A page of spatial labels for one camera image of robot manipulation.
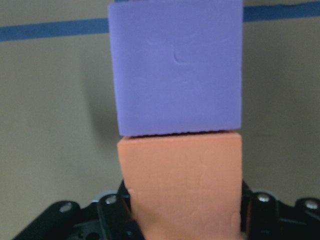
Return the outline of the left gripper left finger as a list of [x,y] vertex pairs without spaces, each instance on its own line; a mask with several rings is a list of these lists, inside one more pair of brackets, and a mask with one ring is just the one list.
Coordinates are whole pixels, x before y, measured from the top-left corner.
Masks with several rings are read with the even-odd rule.
[[102,196],[97,213],[104,240],[143,240],[145,237],[132,217],[130,194],[122,181],[116,192]]

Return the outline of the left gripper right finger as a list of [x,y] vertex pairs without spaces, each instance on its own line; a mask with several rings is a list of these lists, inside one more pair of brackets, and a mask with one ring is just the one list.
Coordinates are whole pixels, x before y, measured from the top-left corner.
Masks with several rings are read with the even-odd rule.
[[265,191],[252,191],[242,182],[240,228],[247,240],[280,238],[279,208],[275,197]]

